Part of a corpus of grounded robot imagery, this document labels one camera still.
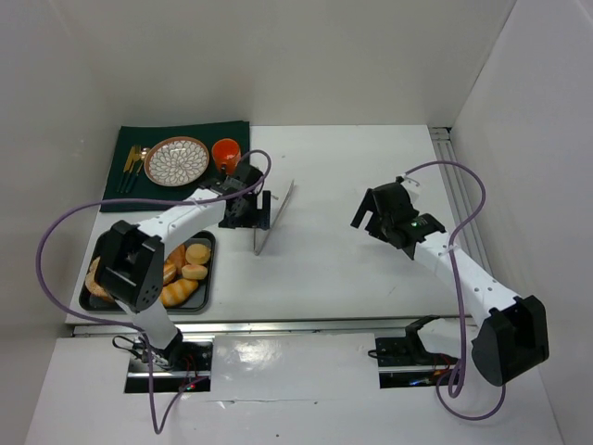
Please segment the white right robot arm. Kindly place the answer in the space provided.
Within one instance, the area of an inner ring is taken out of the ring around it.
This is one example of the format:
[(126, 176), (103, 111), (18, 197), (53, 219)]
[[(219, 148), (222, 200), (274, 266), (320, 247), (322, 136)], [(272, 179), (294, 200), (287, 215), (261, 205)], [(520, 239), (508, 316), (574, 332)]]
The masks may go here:
[(544, 304), (535, 296), (520, 297), (451, 244), (445, 226), (413, 208), (402, 184), (368, 189), (351, 225), (358, 228), (366, 214), (370, 236), (402, 250), (450, 290), (461, 291), (464, 309), (478, 327), (473, 363), (488, 383), (501, 387), (549, 358)]

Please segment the silver metal tongs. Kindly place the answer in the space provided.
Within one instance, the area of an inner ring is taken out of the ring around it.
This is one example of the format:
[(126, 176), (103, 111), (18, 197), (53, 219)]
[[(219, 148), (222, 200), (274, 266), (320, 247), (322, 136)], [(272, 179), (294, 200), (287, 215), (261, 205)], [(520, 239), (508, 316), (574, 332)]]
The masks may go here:
[(279, 225), (281, 217), (288, 207), (295, 189), (295, 180), (282, 180), (273, 185), (270, 190), (270, 227), (268, 229), (256, 228), (253, 230), (253, 248), (256, 256), (260, 256), (269, 241), (273, 230)]

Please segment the round sugar-topped bun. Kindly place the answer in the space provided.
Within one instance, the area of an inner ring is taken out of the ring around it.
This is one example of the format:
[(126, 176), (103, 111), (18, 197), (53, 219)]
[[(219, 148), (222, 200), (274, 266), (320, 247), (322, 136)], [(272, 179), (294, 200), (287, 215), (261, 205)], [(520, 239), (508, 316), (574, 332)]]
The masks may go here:
[(89, 271), (84, 278), (84, 285), (86, 289), (94, 296), (101, 298), (104, 301), (114, 303), (115, 300), (95, 281), (95, 273), (98, 268), (100, 258), (96, 257), (90, 264)]

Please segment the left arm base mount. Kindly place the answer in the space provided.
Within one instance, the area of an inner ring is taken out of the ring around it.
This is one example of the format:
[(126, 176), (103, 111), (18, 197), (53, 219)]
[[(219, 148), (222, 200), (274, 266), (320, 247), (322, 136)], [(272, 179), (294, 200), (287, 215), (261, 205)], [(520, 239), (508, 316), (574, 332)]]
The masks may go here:
[[(129, 357), (124, 392), (127, 394), (148, 393), (148, 357), (141, 338), (114, 336), (112, 346), (125, 351)], [(153, 353), (153, 378), (155, 393), (175, 393), (183, 389), (188, 393), (210, 392), (213, 342), (190, 342), (174, 364), (167, 363)]]

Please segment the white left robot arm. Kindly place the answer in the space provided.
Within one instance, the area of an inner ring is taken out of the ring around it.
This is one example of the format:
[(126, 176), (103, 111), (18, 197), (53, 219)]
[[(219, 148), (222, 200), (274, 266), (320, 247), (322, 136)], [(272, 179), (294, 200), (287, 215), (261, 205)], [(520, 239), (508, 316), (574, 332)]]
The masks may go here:
[(241, 161), (232, 175), (207, 181), (157, 216), (136, 224), (118, 221), (104, 233), (95, 280), (145, 333), (145, 342), (169, 367), (176, 365), (186, 348), (181, 331), (160, 301), (165, 259), (211, 225), (267, 230), (270, 206), (258, 208), (255, 193), (264, 178), (264, 172)]

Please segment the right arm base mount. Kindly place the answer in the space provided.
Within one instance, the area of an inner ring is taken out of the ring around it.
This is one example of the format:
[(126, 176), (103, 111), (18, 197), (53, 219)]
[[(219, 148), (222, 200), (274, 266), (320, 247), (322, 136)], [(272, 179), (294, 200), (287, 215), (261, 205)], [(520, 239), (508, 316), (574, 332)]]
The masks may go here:
[(379, 385), (386, 388), (428, 388), (448, 374), (458, 359), (443, 353), (429, 352), (419, 333), (430, 322), (441, 322), (438, 316), (425, 316), (407, 325), (402, 337), (378, 337), (375, 348), (367, 355), (378, 365)]

